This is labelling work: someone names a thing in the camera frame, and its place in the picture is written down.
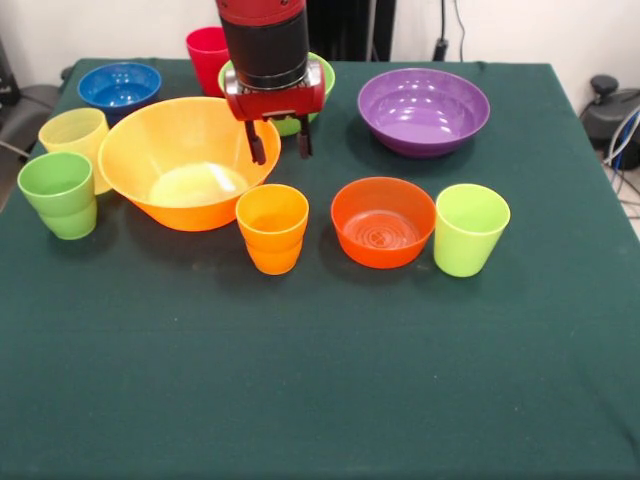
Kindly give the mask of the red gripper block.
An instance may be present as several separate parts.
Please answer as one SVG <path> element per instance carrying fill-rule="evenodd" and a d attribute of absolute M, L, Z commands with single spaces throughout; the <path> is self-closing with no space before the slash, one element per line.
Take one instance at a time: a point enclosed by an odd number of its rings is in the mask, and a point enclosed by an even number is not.
<path fill-rule="evenodd" d="M 305 75 L 295 85 L 275 90 L 252 89 L 242 84 L 236 69 L 223 72 L 223 92 L 234 116 L 245 121 L 244 127 L 252 162 L 264 165 L 266 155 L 256 124 L 261 120 L 281 116 L 299 117 L 297 134 L 300 156 L 313 155 L 309 114 L 320 112 L 325 104 L 325 75 L 320 62 L 308 62 Z"/>

